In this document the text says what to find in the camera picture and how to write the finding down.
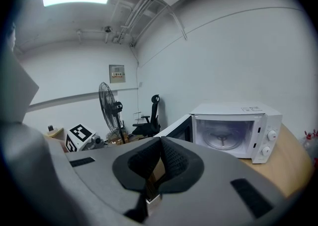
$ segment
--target white microwave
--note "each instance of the white microwave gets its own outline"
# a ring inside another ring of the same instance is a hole
[[[252,163],[266,163],[282,123],[282,114],[258,102],[206,103],[158,133],[217,149]]]

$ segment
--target electric fan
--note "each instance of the electric fan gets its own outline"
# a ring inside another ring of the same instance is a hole
[[[120,137],[125,144],[119,115],[119,112],[121,112],[123,109],[123,104],[121,104],[121,102],[119,101],[115,101],[113,92],[104,82],[99,85],[99,102],[101,111],[103,112],[103,116],[109,130],[114,133],[118,128]]]

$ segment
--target white wall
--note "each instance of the white wall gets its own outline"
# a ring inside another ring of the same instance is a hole
[[[69,129],[78,123],[97,131],[104,139],[109,129],[98,99],[99,84],[109,84],[108,65],[125,65],[126,82],[109,84],[121,101],[122,120],[129,133],[136,123],[137,60],[129,47],[98,41],[55,43],[29,51],[21,64],[39,91],[23,122],[46,133],[47,127]]]
[[[318,126],[317,41],[294,0],[184,0],[137,44],[139,110],[159,94],[162,129],[205,101],[257,100],[297,138]]]

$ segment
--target black chair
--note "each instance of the black chair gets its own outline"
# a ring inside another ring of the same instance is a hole
[[[153,102],[152,112],[151,112],[151,119],[149,122],[150,116],[142,116],[141,118],[146,119],[146,123],[143,124],[134,124],[133,126],[137,127],[134,131],[134,135],[143,135],[148,137],[153,137],[154,135],[158,134],[160,132],[160,124],[158,122],[158,116],[157,116],[157,109],[158,109],[158,103],[160,102],[160,97],[158,94],[154,95],[151,98],[151,101]]]

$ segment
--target microwave label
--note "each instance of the microwave label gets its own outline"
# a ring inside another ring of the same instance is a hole
[[[249,108],[242,108],[245,112],[251,112],[251,111],[262,111],[259,107],[249,107]]]

